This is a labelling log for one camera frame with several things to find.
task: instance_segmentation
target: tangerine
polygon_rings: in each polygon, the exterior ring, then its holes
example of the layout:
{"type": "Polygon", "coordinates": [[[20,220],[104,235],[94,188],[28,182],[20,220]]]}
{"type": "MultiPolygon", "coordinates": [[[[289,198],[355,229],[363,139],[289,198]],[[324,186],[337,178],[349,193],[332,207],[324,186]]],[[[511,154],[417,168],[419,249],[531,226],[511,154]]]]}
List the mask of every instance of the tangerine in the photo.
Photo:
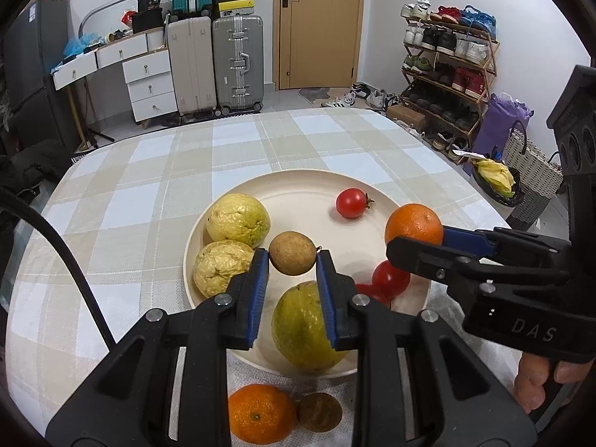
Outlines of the tangerine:
{"type": "Polygon", "coordinates": [[[391,213],[385,225],[385,243],[395,237],[440,245],[443,243],[443,225],[433,210],[420,203],[408,203],[391,213]]]}
{"type": "Polygon", "coordinates": [[[228,398],[229,429],[244,442],[266,445],[285,439],[296,426],[292,399],[272,385],[252,384],[228,398]]]}

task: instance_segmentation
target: shelf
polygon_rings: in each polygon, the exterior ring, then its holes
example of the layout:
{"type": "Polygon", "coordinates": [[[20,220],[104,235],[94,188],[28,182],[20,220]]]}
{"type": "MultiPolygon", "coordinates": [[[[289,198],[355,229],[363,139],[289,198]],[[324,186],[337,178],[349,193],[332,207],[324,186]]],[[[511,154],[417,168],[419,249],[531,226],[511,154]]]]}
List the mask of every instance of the shelf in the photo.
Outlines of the shelf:
{"type": "Polygon", "coordinates": [[[412,72],[412,71],[408,71],[406,69],[402,69],[402,74],[404,76],[410,76],[413,77],[415,79],[418,80],[422,80],[424,82],[427,82],[429,84],[432,84],[433,86],[438,87],[439,89],[443,89],[444,91],[448,91],[451,92],[452,94],[455,94],[457,97],[466,99],[467,101],[473,102],[474,104],[488,104],[488,98],[486,98],[486,89],[488,89],[488,85],[485,86],[485,91],[482,93],[481,98],[480,99],[475,99],[472,96],[469,96],[463,92],[460,91],[456,91],[454,88],[450,87],[450,86],[445,86],[444,84],[441,84],[440,82],[437,82],[436,80],[432,80],[429,79],[428,77],[425,77],[424,74],[417,74],[416,72],[412,72]]]}
{"type": "Polygon", "coordinates": [[[478,65],[475,64],[472,61],[469,61],[467,59],[462,59],[460,57],[456,57],[455,55],[448,55],[447,53],[443,53],[443,52],[437,52],[436,50],[428,50],[425,49],[424,47],[418,47],[416,45],[412,45],[409,43],[404,43],[403,44],[404,47],[406,47],[406,49],[416,49],[416,50],[424,50],[424,52],[428,52],[428,53],[433,53],[433,54],[438,54],[438,55],[443,55],[448,59],[451,59],[453,61],[456,62],[461,62],[462,64],[467,65],[468,67],[472,67],[473,69],[479,70],[479,71],[484,71],[486,70],[489,74],[495,74],[494,70],[491,70],[488,68],[488,64],[490,63],[490,59],[486,61],[486,63],[484,65],[478,65]]]}
{"type": "Polygon", "coordinates": [[[430,144],[430,147],[433,149],[434,152],[441,153],[442,155],[447,156],[447,159],[449,161],[455,163],[456,165],[462,164],[467,159],[465,156],[462,156],[460,159],[458,159],[458,161],[453,161],[451,158],[449,158],[449,151],[447,151],[446,149],[437,149],[436,147],[433,146],[433,140],[427,139],[426,136],[423,136],[422,139],[424,139],[428,144],[430,144]]]}
{"type": "Polygon", "coordinates": [[[476,127],[478,126],[478,122],[480,122],[480,120],[482,118],[479,118],[478,121],[476,121],[474,123],[474,125],[472,126],[472,129],[470,129],[469,131],[465,131],[463,129],[460,129],[459,127],[457,127],[455,125],[455,123],[450,123],[447,119],[442,118],[441,116],[439,116],[439,114],[435,114],[431,111],[429,111],[428,109],[424,109],[423,107],[420,107],[418,104],[416,104],[415,102],[410,101],[408,98],[405,98],[403,96],[399,97],[404,103],[412,106],[413,108],[415,108],[417,111],[422,112],[423,114],[429,115],[431,117],[434,117],[436,119],[438,119],[439,121],[441,121],[443,124],[446,124],[448,127],[455,129],[458,133],[460,133],[461,135],[463,135],[466,138],[470,138],[470,136],[472,135],[472,132],[474,131],[474,129],[476,129],[476,127]]]}
{"type": "Polygon", "coordinates": [[[442,26],[444,28],[450,28],[453,31],[456,31],[458,33],[464,33],[464,34],[470,34],[473,37],[476,38],[481,38],[482,40],[490,40],[493,44],[493,51],[496,51],[499,48],[499,42],[494,40],[491,35],[488,32],[485,32],[484,30],[478,30],[477,28],[470,28],[469,26],[464,26],[464,25],[458,25],[456,23],[445,23],[443,21],[441,22],[436,22],[434,20],[427,20],[427,19],[420,19],[420,18],[411,18],[408,16],[404,17],[406,19],[406,21],[408,23],[410,22],[420,22],[423,23],[425,25],[436,25],[436,26],[442,26]]]}

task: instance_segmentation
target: kiwi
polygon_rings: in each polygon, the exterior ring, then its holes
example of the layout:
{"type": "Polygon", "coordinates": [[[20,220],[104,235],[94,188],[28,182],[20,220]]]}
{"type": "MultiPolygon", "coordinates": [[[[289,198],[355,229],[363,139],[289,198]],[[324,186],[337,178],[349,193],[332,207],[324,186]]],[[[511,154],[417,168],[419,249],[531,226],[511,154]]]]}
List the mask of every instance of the kiwi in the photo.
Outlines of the kiwi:
{"type": "Polygon", "coordinates": [[[286,275],[301,275],[312,269],[317,260],[317,248],[306,235],[282,232],[269,245],[273,267],[286,275]]]}
{"type": "Polygon", "coordinates": [[[342,406],[326,393],[311,393],[298,403],[298,421],[311,432],[329,432],[342,421],[342,406]]]}

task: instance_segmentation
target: plaid tablecloth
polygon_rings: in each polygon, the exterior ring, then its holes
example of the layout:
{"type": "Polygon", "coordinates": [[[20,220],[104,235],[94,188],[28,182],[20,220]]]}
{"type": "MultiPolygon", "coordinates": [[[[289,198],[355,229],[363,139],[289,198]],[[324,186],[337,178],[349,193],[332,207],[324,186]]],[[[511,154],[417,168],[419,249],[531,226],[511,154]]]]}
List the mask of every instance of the plaid tablecloth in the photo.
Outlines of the plaid tablecloth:
{"type": "MultiPolygon", "coordinates": [[[[376,186],[397,203],[419,202],[445,225],[506,226],[497,212],[432,150],[389,119],[342,108],[272,112],[193,124],[94,151],[60,182],[43,215],[64,237],[116,340],[151,307],[190,308],[183,251],[200,213],[239,183],[277,170],[316,168],[376,186]]],[[[461,309],[433,283],[429,306],[467,340],[508,387],[519,353],[467,336],[461,309]]],[[[107,349],[66,267],[34,232],[14,286],[7,332],[8,386],[40,431],[107,349]]],[[[298,429],[287,445],[346,445],[354,379],[305,385],[228,356],[230,390],[254,382],[294,395],[324,390],[345,408],[329,434],[298,429]]]]}

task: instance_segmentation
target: suitcase handle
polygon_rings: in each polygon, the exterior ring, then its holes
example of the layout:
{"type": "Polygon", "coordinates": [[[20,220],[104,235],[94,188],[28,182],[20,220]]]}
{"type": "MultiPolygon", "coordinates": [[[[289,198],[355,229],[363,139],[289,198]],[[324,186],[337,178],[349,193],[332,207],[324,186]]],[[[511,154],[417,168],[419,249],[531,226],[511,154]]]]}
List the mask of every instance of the suitcase handle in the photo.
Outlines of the suitcase handle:
{"type": "Polygon", "coordinates": [[[244,57],[244,69],[242,69],[240,71],[240,74],[245,74],[246,72],[248,72],[250,70],[250,55],[248,55],[247,53],[244,52],[240,52],[240,56],[244,57]]]}

